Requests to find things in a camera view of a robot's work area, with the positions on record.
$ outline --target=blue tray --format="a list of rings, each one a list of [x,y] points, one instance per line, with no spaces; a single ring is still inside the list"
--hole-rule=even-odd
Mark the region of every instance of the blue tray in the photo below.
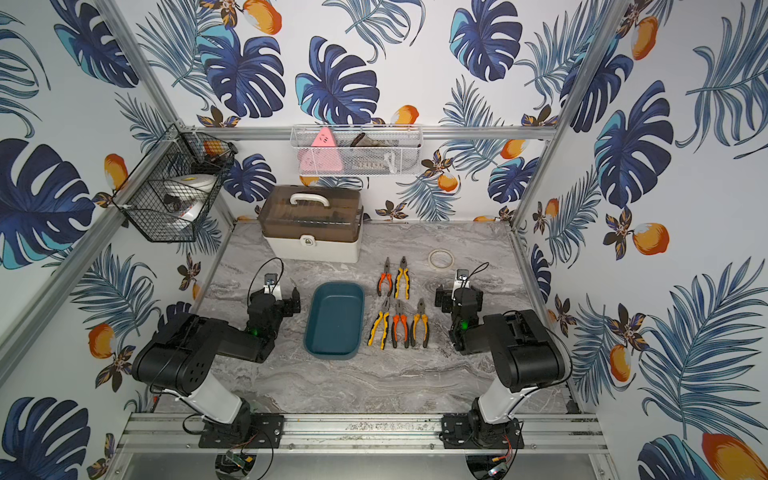
[[[357,283],[320,285],[312,297],[304,347],[319,359],[351,359],[360,347],[364,312],[365,293]]]

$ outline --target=pliers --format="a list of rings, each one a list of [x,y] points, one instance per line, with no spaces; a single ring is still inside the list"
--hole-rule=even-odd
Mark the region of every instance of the pliers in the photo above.
[[[409,346],[408,340],[408,317],[402,312],[402,302],[400,300],[395,304],[395,319],[392,321],[392,346],[397,348],[397,324],[402,323],[402,329],[406,332],[406,337],[402,340],[406,348]]]
[[[416,307],[416,315],[413,317],[413,323],[411,324],[411,346],[416,347],[416,326],[419,324],[419,320],[424,321],[424,343],[422,348],[427,348],[429,343],[429,325],[427,324],[427,315],[424,313],[425,304],[424,299],[419,299],[419,305]]]
[[[408,276],[408,262],[406,262],[406,258],[403,257],[402,260],[400,260],[400,268],[397,273],[397,281],[395,283],[395,298],[400,298],[400,280],[403,278],[406,279],[406,300],[409,298],[410,290],[411,290],[411,277]]]
[[[382,277],[379,279],[379,285],[376,287],[376,291],[379,292],[379,296],[382,295],[382,283],[384,283],[384,280],[389,281],[389,293],[387,293],[387,296],[392,295],[392,274],[389,272],[389,257],[386,257],[386,262],[384,262],[384,273],[382,273]]]
[[[384,299],[384,304],[382,305],[382,309],[379,311],[379,318],[376,319],[376,321],[373,323],[373,326],[371,327],[371,338],[368,339],[368,346],[373,345],[373,336],[376,334],[376,329],[379,328],[379,324],[384,320],[384,333],[382,334],[382,350],[384,350],[384,341],[386,340],[386,331],[387,327],[389,326],[389,323],[387,322],[387,319],[389,318],[389,297],[387,296]]]

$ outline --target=white wire basket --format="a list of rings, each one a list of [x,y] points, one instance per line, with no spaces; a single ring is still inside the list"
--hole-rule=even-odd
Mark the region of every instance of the white wire basket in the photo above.
[[[324,127],[336,147],[312,146]],[[302,177],[417,174],[423,143],[421,125],[293,125],[290,135]]]

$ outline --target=orange pliers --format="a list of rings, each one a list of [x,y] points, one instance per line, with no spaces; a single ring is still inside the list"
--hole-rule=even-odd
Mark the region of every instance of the orange pliers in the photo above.
[[[386,262],[384,262],[384,273],[382,273],[382,277],[379,279],[379,286],[376,287],[379,296],[382,295],[382,283],[384,283],[384,280],[389,281],[389,293],[386,295],[392,296],[392,274],[389,272],[389,257],[386,257]]]
[[[405,330],[406,336],[403,342],[406,348],[409,347],[410,341],[408,340],[408,317],[402,312],[402,302],[400,300],[395,304],[395,318],[392,321],[392,346],[397,348],[397,324],[402,323],[402,329]]]
[[[373,323],[373,326],[371,327],[371,338],[368,339],[368,346],[373,345],[373,336],[376,334],[376,329],[379,328],[379,324],[384,320],[384,333],[382,333],[382,350],[384,350],[385,340],[386,340],[386,330],[388,326],[387,319],[389,318],[389,297],[387,296],[384,299],[384,304],[382,305],[382,309],[379,311],[379,318],[376,319],[376,321]]]

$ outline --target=pink triangular object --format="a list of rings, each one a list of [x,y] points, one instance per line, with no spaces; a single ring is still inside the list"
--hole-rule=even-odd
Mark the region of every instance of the pink triangular object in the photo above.
[[[301,171],[303,174],[340,172],[344,166],[336,149],[336,139],[328,127],[323,127],[312,142],[313,147],[331,147],[328,151],[318,151],[314,148],[303,152],[301,158]]]

